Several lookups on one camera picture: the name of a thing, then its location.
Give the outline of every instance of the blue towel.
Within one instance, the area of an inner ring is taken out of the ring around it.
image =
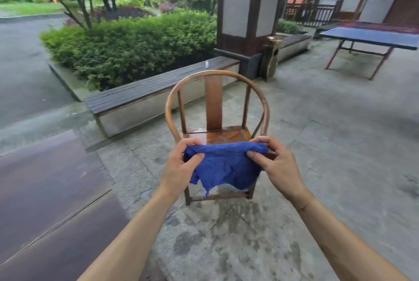
[[[192,173],[190,183],[202,186],[208,192],[215,186],[230,184],[239,190],[249,188],[257,180],[262,168],[253,162],[247,151],[268,153],[265,143],[237,142],[230,144],[191,145],[184,152],[184,162],[196,153],[205,153],[202,162]]]

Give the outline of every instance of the brown door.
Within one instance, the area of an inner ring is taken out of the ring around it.
[[[385,23],[419,26],[419,0],[394,0]]]

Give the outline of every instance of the hand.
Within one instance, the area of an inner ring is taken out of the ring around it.
[[[160,189],[168,195],[173,202],[183,193],[191,180],[195,167],[204,159],[204,153],[195,154],[188,162],[183,162],[183,152],[188,145],[202,145],[195,138],[182,139],[170,152],[160,181]]]
[[[259,164],[268,174],[277,190],[289,200],[296,209],[304,207],[313,195],[304,185],[294,154],[277,139],[259,136],[250,142],[263,142],[275,152],[275,159],[270,160],[260,153],[248,151],[247,156]]]

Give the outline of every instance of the blue table top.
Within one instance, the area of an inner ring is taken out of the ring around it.
[[[417,50],[419,47],[418,34],[380,31],[376,29],[337,27],[322,32],[319,34],[319,36],[349,40],[353,42],[410,49],[413,51]]]

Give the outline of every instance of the asphalt road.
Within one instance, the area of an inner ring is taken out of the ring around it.
[[[0,127],[74,100],[51,73],[47,51],[38,38],[64,18],[0,24]]]

